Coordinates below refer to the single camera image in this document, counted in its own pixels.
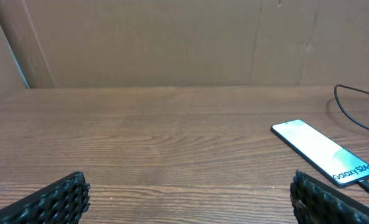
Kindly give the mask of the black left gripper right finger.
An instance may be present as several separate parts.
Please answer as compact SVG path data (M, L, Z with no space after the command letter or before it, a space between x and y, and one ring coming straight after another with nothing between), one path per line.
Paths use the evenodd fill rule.
M369 207L299 170L290 198L300 224L369 224Z

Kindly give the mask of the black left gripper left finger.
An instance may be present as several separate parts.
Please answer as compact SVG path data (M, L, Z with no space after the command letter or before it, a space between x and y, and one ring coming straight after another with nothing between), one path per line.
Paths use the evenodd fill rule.
M77 171L0 209L0 224L77 224L90 206L90 184Z

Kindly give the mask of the blue Galaxy smartphone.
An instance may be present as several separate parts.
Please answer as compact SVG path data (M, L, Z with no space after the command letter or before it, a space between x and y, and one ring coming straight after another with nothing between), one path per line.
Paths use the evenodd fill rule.
M301 119L274 124L271 131L338 187L369 179L369 163Z

